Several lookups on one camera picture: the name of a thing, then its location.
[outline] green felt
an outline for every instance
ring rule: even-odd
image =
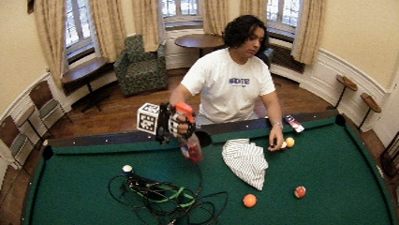
[[[295,145],[280,152],[265,153],[268,168],[263,190],[249,187],[231,173],[221,159],[223,138],[202,149],[203,174],[200,196],[225,191],[227,208],[217,224],[394,224],[385,202],[385,190],[374,167],[366,161],[368,153],[361,144],[339,127],[324,120],[304,124],[305,131],[296,134],[285,130]],[[268,145],[267,131],[255,130],[248,135],[257,146]],[[35,196],[30,200],[29,224],[142,224],[131,209],[118,203],[107,192],[111,177],[123,165],[151,180],[168,181],[179,187],[198,188],[198,171],[183,159],[178,148],[156,151],[146,145],[106,145],[106,154],[63,154],[73,148],[54,149],[55,155],[45,163],[39,182],[33,184]],[[307,196],[295,199],[295,187],[307,188]],[[241,198],[252,193],[257,204],[245,208]],[[216,210],[223,198],[208,198]],[[155,224],[142,211],[142,219]]]

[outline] orange ball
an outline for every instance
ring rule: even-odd
[[[244,202],[244,206],[247,208],[251,208],[256,204],[256,197],[252,194],[247,194],[243,199],[243,202]]]
[[[295,144],[295,140],[291,137],[288,137],[285,138],[285,143],[287,143],[287,147],[292,147]]]
[[[303,186],[299,186],[295,191],[293,191],[293,195],[297,199],[301,199],[307,194],[307,190],[304,189]]]

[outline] beige curtain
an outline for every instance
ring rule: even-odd
[[[43,55],[49,64],[53,81],[61,87],[65,71],[65,19],[66,2],[53,0],[34,1],[34,20]]]
[[[203,32],[206,34],[221,35],[227,25],[228,1],[203,0]]]
[[[88,12],[102,56],[114,62],[124,49],[124,25],[118,0],[88,0]]]
[[[268,0],[240,0],[240,15],[252,15],[265,24],[267,1]]]
[[[156,51],[166,36],[160,4],[160,0],[132,0],[135,33],[142,35],[146,52]]]
[[[315,61],[321,35],[325,0],[303,0],[299,23],[295,30],[291,55],[293,59],[311,65]]]

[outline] green cable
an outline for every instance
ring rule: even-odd
[[[160,188],[160,189],[163,189],[163,190],[167,190],[167,191],[175,191],[175,189],[172,189],[172,188],[167,187],[167,186],[159,186],[158,188]],[[130,188],[130,190],[134,191],[135,194],[136,194],[139,197],[143,197],[143,198],[144,198],[144,195],[143,195],[139,191],[134,190],[132,188]],[[171,199],[175,199],[175,198],[180,195],[180,193],[183,192],[183,190],[184,190],[184,188],[183,188],[183,187],[179,187],[178,190],[175,191],[175,193],[174,193],[172,195],[170,195],[168,197],[164,196],[166,198],[164,198],[163,200],[152,200],[152,199],[150,199],[150,198],[147,198],[147,199],[148,199],[151,202],[154,202],[154,203],[164,203],[166,201],[168,201],[168,200],[171,200]],[[192,204],[195,203],[194,198],[192,198],[187,193],[183,193],[183,196],[184,196],[187,199],[191,199],[191,201],[187,202],[187,203],[183,203],[183,204],[178,204],[178,206],[182,207],[182,208],[188,207],[190,205],[192,205]]]

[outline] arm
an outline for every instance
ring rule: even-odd
[[[183,84],[178,84],[178,86],[171,91],[168,97],[168,103],[175,105],[178,102],[186,102],[190,99],[190,91]]]
[[[178,86],[174,88],[174,90],[171,91],[170,97],[168,97],[168,103],[174,106],[178,102],[186,102],[191,97],[190,91],[186,88],[186,86],[183,84],[178,84]],[[186,121],[186,116],[184,115],[179,115],[178,120],[180,122]],[[188,126],[187,124],[179,124],[176,127],[176,132],[179,134],[186,134],[188,130]]]
[[[283,119],[281,110],[280,110],[275,91],[260,96],[260,99],[261,99],[264,107],[267,109],[268,120],[272,125],[269,135],[268,135],[268,143],[269,143],[268,150],[275,151],[279,149],[279,147],[281,146],[283,141],[284,141],[283,129],[281,129],[280,125],[273,124],[275,122],[281,122],[281,119]]]

